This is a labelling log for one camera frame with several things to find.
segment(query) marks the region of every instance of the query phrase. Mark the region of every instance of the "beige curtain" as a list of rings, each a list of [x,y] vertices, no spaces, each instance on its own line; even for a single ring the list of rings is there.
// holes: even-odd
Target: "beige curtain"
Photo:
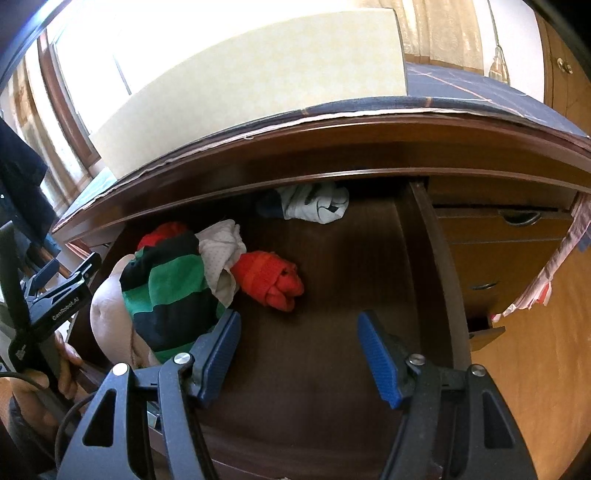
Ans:
[[[480,28],[472,0],[355,0],[355,5],[394,9],[406,61],[484,75]]]
[[[60,216],[92,179],[57,121],[39,66],[37,44],[27,51],[8,83],[17,133],[47,165],[41,189]]]

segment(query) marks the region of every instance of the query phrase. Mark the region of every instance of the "silver screw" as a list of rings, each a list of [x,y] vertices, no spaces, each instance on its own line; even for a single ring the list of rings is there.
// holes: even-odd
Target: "silver screw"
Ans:
[[[470,367],[470,372],[472,375],[476,375],[477,377],[484,377],[486,375],[486,368],[482,365],[474,364]]]
[[[420,353],[411,353],[408,357],[408,361],[417,367],[421,367],[425,364],[425,357]]]
[[[189,360],[191,360],[191,355],[189,355],[188,353],[185,353],[185,352],[177,353],[174,356],[174,363],[176,363],[177,365],[184,365]]]
[[[113,373],[120,377],[121,375],[125,375],[127,373],[129,366],[127,364],[117,364],[113,367]]]

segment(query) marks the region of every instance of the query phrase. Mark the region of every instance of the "cabinet handle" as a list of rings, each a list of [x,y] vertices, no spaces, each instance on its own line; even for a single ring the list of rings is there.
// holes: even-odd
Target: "cabinet handle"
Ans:
[[[541,212],[499,212],[511,226],[530,226],[542,218]]]
[[[494,281],[491,283],[485,283],[482,285],[475,285],[473,287],[470,287],[471,290],[490,290],[492,287],[495,287],[499,282],[498,281]]]
[[[558,68],[565,73],[568,73],[569,75],[573,74],[573,68],[570,66],[570,64],[563,60],[563,59],[557,59],[556,63],[558,64]]]

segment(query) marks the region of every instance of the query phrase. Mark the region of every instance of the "orange stripe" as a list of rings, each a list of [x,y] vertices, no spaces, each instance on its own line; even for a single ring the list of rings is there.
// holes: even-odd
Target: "orange stripe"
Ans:
[[[261,252],[255,261],[252,263],[252,266],[248,269],[246,275],[244,275],[244,282],[242,284],[242,289],[246,292],[251,292],[252,284],[255,281],[255,277],[259,274],[262,268],[265,266],[267,261],[272,257],[269,252]]]

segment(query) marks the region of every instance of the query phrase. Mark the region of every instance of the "pink cloth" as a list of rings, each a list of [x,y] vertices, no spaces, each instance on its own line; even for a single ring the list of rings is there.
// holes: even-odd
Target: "pink cloth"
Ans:
[[[503,313],[492,318],[493,322],[498,322],[501,316],[506,317],[516,310],[530,309],[534,303],[548,304],[552,294],[551,282],[554,274],[562,265],[562,262],[566,260],[566,257],[569,256],[569,253],[577,246],[589,225],[591,225],[591,194],[579,193],[572,215],[574,217],[573,223],[548,263],[530,286],[525,289],[521,297],[509,305]]]

